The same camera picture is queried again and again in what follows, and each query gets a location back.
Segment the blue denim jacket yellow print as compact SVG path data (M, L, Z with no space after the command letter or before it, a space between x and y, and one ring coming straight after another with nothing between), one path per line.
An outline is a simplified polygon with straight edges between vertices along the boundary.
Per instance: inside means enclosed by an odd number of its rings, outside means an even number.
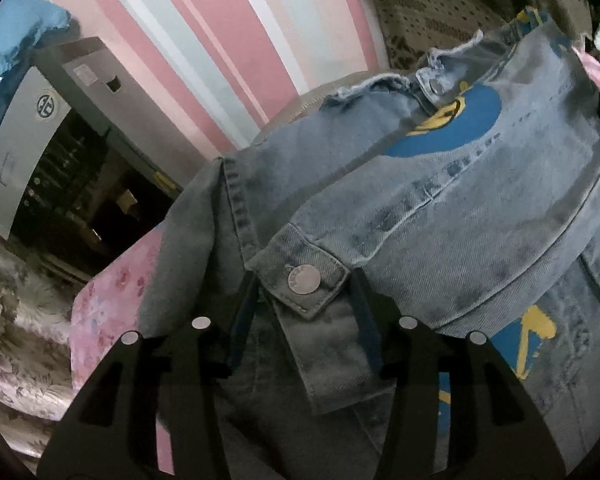
M584 460L600 438L597 102L570 39L528 9L194 177L138 327L171 333L256 276L244 357L215 388L233 478L373 477L394 385L356 272L433 330L485 333L565 466Z

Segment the floral beige curtain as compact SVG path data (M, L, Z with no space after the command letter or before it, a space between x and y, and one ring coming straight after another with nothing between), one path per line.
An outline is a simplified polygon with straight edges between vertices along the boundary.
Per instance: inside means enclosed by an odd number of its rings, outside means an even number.
M0 237L0 433L31 464L73 399L71 310L89 279Z

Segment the pink floral bed sheet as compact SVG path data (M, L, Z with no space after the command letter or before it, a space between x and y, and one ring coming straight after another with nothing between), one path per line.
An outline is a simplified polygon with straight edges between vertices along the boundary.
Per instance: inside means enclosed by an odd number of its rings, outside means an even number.
M70 344L74 384L78 391L124 333L136 330L145 338L159 337L140 332L138 314L144 292L154 275L164 220L166 218L126 256L94 278L76 298ZM220 380L214 385L214 405L221 432L221 414L215 399L215 388ZM159 417L157 445L162 441L171 444L166 420Z

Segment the grey water dispenser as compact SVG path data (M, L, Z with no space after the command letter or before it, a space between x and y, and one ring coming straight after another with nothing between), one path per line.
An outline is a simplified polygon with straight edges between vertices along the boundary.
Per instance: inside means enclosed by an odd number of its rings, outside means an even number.
M102 40L38 48L0 109L0 237L86 281L163 219L201 163Z

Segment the blue cloth cover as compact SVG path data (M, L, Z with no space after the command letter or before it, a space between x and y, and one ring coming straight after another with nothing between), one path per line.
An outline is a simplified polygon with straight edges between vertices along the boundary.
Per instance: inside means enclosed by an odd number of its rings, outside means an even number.
M74 31L69 11L45 0L0 3L0 121L31 64L32 52Z

